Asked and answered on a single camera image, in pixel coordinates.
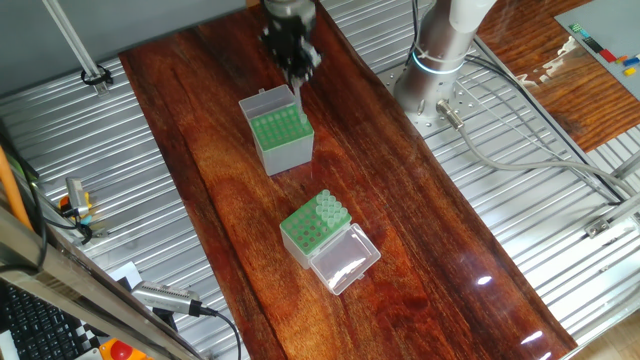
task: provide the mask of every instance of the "wooden board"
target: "wooden board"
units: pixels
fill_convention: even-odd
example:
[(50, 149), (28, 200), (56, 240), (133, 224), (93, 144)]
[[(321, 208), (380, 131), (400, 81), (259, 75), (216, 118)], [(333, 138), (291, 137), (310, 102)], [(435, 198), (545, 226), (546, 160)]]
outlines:
[(555, 21), (587, 2), (499, 0), (478, 35), (588, 152), (639, 125), (640, 102)]
[[(120, 55), (252, 358), (557, 359), (574, 348), (321, 7), (324, 58), (302, 88), (313, 161), (265, 174), (238, 106), (284, 83), (258, 40), (264, 25), (254, 7)], [(340, 296), (278, 229), (325, 188), (382, 253)]]

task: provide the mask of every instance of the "metal grating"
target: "metal grating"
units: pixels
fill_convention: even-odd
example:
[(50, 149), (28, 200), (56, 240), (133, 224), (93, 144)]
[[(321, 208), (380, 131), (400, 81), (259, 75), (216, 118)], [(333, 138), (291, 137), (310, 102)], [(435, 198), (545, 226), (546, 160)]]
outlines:
[[(420, 8), (424, 11), (430, 3), (421, 2)], [(413, 36), (410, 1), (325, 0), (323, 4), (363, 60), (392, 88)], [(477, 52), (474, 55), (497, 62), (481, 48), (472, 48)], [(557, 130), (557, 124), (547, 122), (495, 74), (465, 64), (458, 91), (464, 94), (465, 103), (457, 104), (455, 99), (454, 104), (477, 105), (466, 102), (468, 92), (483, 104), (477, 111), (461, 108), (461, 113), (469, 114), (465, 117), (467, 131), (492, 159), (526, 163), (554, 158), (513, 127), (532, 139), (537, 134), (565, 160), (588, 159)], [(596, 163), (612, 170), (638, 151), (640, 131), (634, 131), (634, 141), (607, 144), (608, 149), (601, 153), (610, 156), (602, 156)], [(612, 209), (610, 197), (566, 169), (506, 172), (483, 166), (444, 120), (429, 124), (425, 133), (427, 145), (444, 170), (579, 344), (589, 342), (640, 306), (635, 295), (640, 284), (640, 234), (635, 224), (629, 220), (595, 239), (584, 231)], [(620, 153), (623, 158), (613, 155)], [(640, 176), (629, 182), (640, 190)]]
[[(118, 60), (110, 95), (98, 98), (71, 75), (0, 100), (0, 118), (57, 202), (65, 177), (82, 178), (95, 214), (83, 251), (105, 271), (132, 261), (143, 280), (189, 288), (231, 315), (151, 130)], [(176, 315), (180, 335), (203, 355), (235, 359), (236, 340), (218, 318)], [(245, 358), (249, 358), (243, 348)]]

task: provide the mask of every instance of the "keyboard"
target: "keyboard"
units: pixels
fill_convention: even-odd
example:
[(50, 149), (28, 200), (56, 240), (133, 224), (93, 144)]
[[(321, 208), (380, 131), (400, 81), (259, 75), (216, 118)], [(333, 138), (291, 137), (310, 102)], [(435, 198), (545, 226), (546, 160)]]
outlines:
[(87, 350), (78, 319), (30, 293), (0, 282), (2, 313), (20, 360), (74, 360)]

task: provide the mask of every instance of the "pipette tip box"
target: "pipette tip box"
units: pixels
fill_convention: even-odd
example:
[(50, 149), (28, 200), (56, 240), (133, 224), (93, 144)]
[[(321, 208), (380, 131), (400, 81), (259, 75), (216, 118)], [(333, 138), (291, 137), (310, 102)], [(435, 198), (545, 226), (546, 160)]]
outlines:
[(287, 85), (239, 102), (267, 175), (311, 161), (313, 128)]
[(280, 224), (285, 248), (339, 295), (380, 259), (380, 252), (342, 204), (322, 190)]

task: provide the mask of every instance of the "gray cable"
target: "gray cable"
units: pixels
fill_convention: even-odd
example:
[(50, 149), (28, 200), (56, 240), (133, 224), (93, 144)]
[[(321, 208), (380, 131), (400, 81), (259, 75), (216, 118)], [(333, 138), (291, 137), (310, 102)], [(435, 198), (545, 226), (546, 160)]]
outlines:
[[(512, 128), (513, 130), (515, 130), (517, 133), (519, 133), (520, 135), (522, 135), (522, 137), (524, 137), (525, 139), (527, 139), (531, 144), (537, 146), (538, 148), (544, 150), (545, 152), (553, 155), (556, 159), (560, 160), (560, 161), (565, 161), (565, 159), (562, 158), (562, 156), (560, 156), (560, 154), (556, 153), (555, 151), (553, 151), (553, 149), (551, 149), (551, 147), (549, 146), (549, 144), (547, 144), (544, 139), (533, 130), (533, 128), (529, 125), (528, 121), (524, 119), (524, 117), (522, 115), (520, 115), (520, 113), (518, 113), (518, 111), (511, 106), (511, 104), (509, 104), (508, 101), (506, 101), (502, 96), (500, 96), (500, 94), (498, 94), (497, 91), (493, 91), (491, 89), (489, 89), (488, 87), (486, 87), (483, 83), (479, 82), (477, 79), (474, 78), (469, 78), (471, 81), (475, 82), (477, 86), (483, 88), (485, 91), (487, 91), (489, 94), (492, 94), (493, 96), (496, 97), (496, 99), (500, 100), (504, 105), (506, 105), (509, 110), (511, 110), (511, 112), (513, 112), (516, 117), (518, 119), (520, 119), (520, 122), (522, 124), (524, 124), (524, 126), (527, 127), (527, 129), (529, 129), (529, 131), (531, 132), (531, 134), (533, 134), (533, 136), (535, 136), (538, 141), (540, 141), (540, 144), (536, 143), (534, 140), (532, 140), (528, 135), (526, 135), (525, 133), (523, 133), (522, 131), (518, 130), (517, 125), (512, 125), (509, 123), (509, 121), (505, 121), (503, 120), (498, 114), (496, 114), (490, 107), (488, 107), (484, 102), (480, 101), (480, 99), (478, 99), (475, 95), (473, 95), (473, 93), (470, 90), (467, 90), (467, 94), (469, 94), (469, 96), (471, 96), (478, 104), (482, 105), (482, 107), (485, 108), (485, 110), (487, 110), (489, 113), (491, 113), (491, 115), (493, 115), (496, 119), (500, 120), (501, 123), (509, 126), (510, 128)], [(487, 81), (493, 80), (493, 79), (498, 79), (497, 77), (491, 78)], [(458, 83), (458, 85), (460, 85), (460, 87), (463, 87), (462, 84), (460, 83), (460, 81), (456, 81), (456, 83)], [(577, 170), (577, 169), (572, 169), (572, 171), (576, 174), (576, 176), (580, 177), (581, 179), (583, 179), (589, 186), (591, 186), (595, 191), (597, 191), (599, 194), (601, 194), (602, 196), (604, 196), (605, 198), (609, 198), (611, 195), (606, 193), (605, 191), (603, 191), (600, 187), (600, 185), (598, 184), (598, 182), (593, 181), (593, 179), (591, 179), (588, 175), (584, 174), (583, 172)]]
[(543, 161), (539, 163), (513, 164), (513, 165), (503, 164), (503, 163), (493, 161), (488, 157), (486, 157), (484, 154), (482, 154), (480, 150), (478, 150), (478, 148), (476, 148), (476, 146), (473, 144), (473, 141), (471, 141), (471, 138), (469, 138), (469, 134), (467, 134), (467, 130), (465, 130), (464, 127), (461, 127), (460, 129), (458, 129), (458, 132), (460, 133), (460, 136), (462, 136), (462, 139), (464, 140), (464, 142), (467, 143), (467, 146), (469, 147), (469, 150), (471, 150), (472, 153), (474, 153), (486, 165), (494, 167), (496, 169), (508, 170), (508, 171), (523, 171), (523, 170), (540, 169), (540, 168), (547, 168), (547, 167), (568, 167), (576, 170), (582, 170), (591, 174), (600, 175), (603, 178), (609, 180), (612, 184), (624, 190), (624, 192), (626, 192), (627, 195), (629, 195), (630, 197), (636, 194), (636, 192), (630, 186), (622, 182), (620, 179), (615, 178), (611, 174), (605, 171), (602, 171), (600, 169), (594, 168), (592, 166), (577, 163), (574, 161)]

